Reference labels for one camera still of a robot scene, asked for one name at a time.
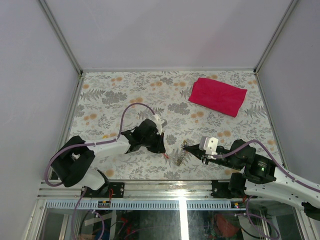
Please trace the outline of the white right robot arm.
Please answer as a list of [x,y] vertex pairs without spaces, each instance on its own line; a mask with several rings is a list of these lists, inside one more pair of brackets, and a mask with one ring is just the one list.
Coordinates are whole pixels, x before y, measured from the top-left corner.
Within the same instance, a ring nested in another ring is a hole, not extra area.
[[235,170],[227,181],[212,180],[211,195],[216,199],[262,197],[303,211],[311,219],[320,219],[320,186],[281,166],[268,153],[257,154],[252,143],[235,140],[230,149],[218,144],[214,137],[203,137],[197,145],[184,145],[183,150],[205,165],[213,163]]

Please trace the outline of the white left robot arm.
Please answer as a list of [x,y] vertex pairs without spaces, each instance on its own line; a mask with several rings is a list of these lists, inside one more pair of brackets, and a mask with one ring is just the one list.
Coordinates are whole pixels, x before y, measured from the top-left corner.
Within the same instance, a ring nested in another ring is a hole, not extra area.
[[134,129],[121,132],[116,140],[93,142],[74,136],[54,155],[50,166],[66,188],[80,185],[87,188],[82,191],[85,198],[108,197],[114,188],[102,171],[91,168],[93,161],[129,154],[141,147],[154,154],[164,154],[166,125],[167,121],[155,114]]

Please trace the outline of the metal key organiser with rings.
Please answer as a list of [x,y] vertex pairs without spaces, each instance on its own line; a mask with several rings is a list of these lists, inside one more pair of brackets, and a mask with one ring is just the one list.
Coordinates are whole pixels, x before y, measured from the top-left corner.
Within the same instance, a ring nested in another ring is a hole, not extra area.
[[176,166],[179,167],[179,166],[183,163],[183,161],[184,161],[184,159],[185,159],[185,155],[186,155],[186,153],[187,153],[185,147],[188,147],[188,146],[189,146],[189,145],[188,145],[188,142],[187,142],[186,140],[184,140],[184,141],[182,142],[181,147],[180,147],[179,155],[178,155],[178,157],[177,157],[177,159],[176,159],[176,161],[175,161],[175,165],[176,165]]

